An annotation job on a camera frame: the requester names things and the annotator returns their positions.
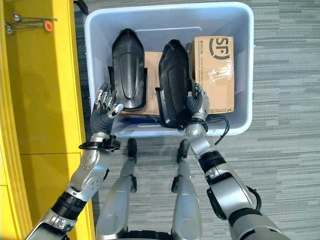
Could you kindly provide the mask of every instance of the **sf logo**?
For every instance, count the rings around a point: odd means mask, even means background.
[[[209,50],[212,57],[218,60],[225,60],[230,58],[229,40],[226,37],[223,38],[211,38],[209,42]]]

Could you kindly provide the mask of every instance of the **black cable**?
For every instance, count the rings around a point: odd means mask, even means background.
[[[224,132],[223,134],[220,136],[220,138],[218,139],[218,141],[216,141],[214,143],[214,145],[218,145],[222,139],[224,139],[224,137],[227,135],[227,133],[229,132],[229,129],[230,129],[230,124],[229,124],[229,121],[228,119],[226,119],[225,117],[223,116],[218,116],[218,117],[215,117],[214,119],[212,120],[209,120],[209,121],[203,121],[203,122],[199,122],[200,124],[208,124],[208,123],[217,123],[217,122],[220,122],[220,121],[225,121],[225,129],[224,129]]]
[[[255,196],[256,199],[256,207],[255,210],[260,211],[261,207],[262,207],[262,201],[261,201],[261,197],[259,195],[259,193],[257,192],[257,189],[252,189],[249,186],[246,186],[248,188],[248,190],[250,191],[250,193],[252,193]]]

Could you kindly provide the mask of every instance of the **robot forearm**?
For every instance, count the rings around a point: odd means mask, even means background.
[[[248,188],[207,139],[201,123],[184,130],[209,185],[207,195],[214,213],[228,220],[232,240],[289,240],[260,209],[255,209]]]
[[[75,226],[86,203],[107,177],[110,152],[98,149],[107,138],[109,135],[101,132],[92,135],[91,142],[84,147],[80,165],[73,173],[66,189],[26,237],[27,240],[68,239],[66,233]]]

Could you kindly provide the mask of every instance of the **robotic hand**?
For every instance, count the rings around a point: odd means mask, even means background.
[[[67,240],[86,203],[98,191],[109,172],[111,152],[120,148],[120,142],[110,135],[114,118],[123,110],[116,103],[115,90],[104,83],[100,87],[93,106],[90,126],[93,132],[90,142],[79,146],[83,149],[80,165],[62,195],[43,215],[27,240]]]
[[[214,213],[218,218],[228,220],[232,240],[289,240],[260,212],[261,199],[258,193],[243,184],[207,138],[208,128],[205,121],[210,106],[209,99],[199,84],[195,85],[195,92],[195,98],[188,93],[186,99],[192,121],[184,129],[184,135],[204,172],[209,185],[206,192]],[[256,196],[256,207],[250,192]]]

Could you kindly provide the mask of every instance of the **plastic bin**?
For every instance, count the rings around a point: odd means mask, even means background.
[[[85,21],[85,43],[90,103],[96,92],[109,81],[112,44],[122,29],[134,30],[145,51],[161,52],[171,39],[182,45],[197,36],[233,36],[234,38],[234,112],[225,116],[230,121],[229,135],[243,133],[252,121],[254,15],[251,8],[239,2],[209,2],[99,9]],[[221,135],[223,122],[210,123],[209,135]],[[178,136],[177,129],[156,123],[133,123],[118,117],[112,133],[118,137]]]

